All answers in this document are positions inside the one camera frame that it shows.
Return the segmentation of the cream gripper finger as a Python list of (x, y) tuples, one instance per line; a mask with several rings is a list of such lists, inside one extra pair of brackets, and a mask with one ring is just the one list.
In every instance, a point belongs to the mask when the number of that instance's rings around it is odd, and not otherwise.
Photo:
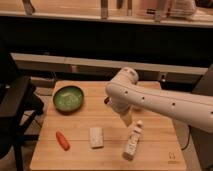
[(124, 122), (126, 127), (129, 127), (132, 124), (132, 122), (133, 122), (131, 113), (127, 113), (125, 115), (122, 115), (121, 119)]

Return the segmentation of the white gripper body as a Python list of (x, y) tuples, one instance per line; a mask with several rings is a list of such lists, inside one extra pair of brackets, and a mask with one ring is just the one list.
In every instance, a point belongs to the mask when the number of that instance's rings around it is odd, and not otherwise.
[(111, 98), (109, 100), (109, 106), (120, 116), (127, 115), (131, 108), (130, 104), (117, 100), (117, 99), (114, 99), (114, 98)]

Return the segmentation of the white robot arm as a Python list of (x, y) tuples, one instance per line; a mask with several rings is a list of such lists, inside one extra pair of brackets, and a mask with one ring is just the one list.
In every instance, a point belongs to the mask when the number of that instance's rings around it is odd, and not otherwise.
[(132, 124), (132, 106), (145, 108), (213, 133), (213, 97), (138, 86), (138, 73), (122, 68), (107, 84), (109, 106), (126, 126)]

